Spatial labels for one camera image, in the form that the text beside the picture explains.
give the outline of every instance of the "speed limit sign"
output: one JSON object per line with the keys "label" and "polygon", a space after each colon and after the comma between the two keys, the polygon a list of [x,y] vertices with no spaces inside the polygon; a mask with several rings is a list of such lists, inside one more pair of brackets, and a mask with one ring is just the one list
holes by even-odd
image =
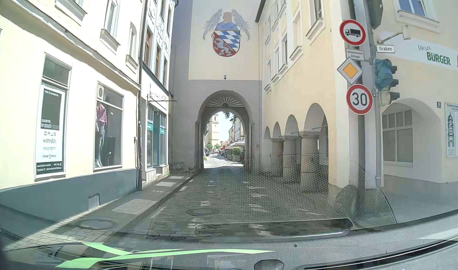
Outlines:
{"label": "speed limit sign", "polygon": [[351,86],[346,97],[349,108],[359,115],[367,114],[374,103],[369,89],[362,84]]}

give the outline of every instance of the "pink shirt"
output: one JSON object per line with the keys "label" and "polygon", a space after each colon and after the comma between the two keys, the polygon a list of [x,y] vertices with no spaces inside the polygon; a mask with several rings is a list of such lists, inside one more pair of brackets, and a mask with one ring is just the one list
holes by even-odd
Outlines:
{"label": "pink shirt", "polygon": [[102,124],[105,124],[107,122],[106,108],[102,106],[102,104],[99,104],[99,106],[97,107],[95,115],[98,122],[101,122]]}

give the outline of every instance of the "painted wings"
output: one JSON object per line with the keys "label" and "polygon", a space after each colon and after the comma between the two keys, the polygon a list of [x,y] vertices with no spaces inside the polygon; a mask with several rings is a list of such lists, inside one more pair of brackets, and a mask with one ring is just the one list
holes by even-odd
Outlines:
{"label": "painted wings", "polygon": [[239,29],[241,31],[243,30],[245,34],[247,34],[247,40],[250,40],[250,34],[249,34],[249,24],[247,21],[244,21],[242,16],[235,10],[232,10],[232,15],[234,16],[234,21]]}
{"label": "painted wings", "polygon": [[222,17],[222,9],[219,9],[216,13],[214,13],[214,15],[212,15],[209,21],[205,22],[205,26],[204,26],[205,31],[204,31],[204,36],[203,36],[204,40],[205,40],[205,36],[209,32],[214,31],[215,27],[219,24],[221,17]]}

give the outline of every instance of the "windshield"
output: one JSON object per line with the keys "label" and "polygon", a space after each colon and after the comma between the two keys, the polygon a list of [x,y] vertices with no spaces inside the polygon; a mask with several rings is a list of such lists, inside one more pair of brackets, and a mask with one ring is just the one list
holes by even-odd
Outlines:
{"label": "windshield", "polygon": [[10,262],[297,269],[437,241],[458,0],[0,0]]}

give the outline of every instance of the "blue and white diamond pattern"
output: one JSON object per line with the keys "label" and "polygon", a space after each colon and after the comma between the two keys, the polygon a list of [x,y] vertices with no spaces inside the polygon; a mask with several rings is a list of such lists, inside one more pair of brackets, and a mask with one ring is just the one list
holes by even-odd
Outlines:
{"label": "blue and white diamond pattern", "polygon": [[215,30],[214,32],[218,36],[220,36],[222,38],[222,40],[224,40],[236,52],[239,50],[239,47],[240,47],[240,31],[234,31],[234,30],[220,31],[220,30]]}

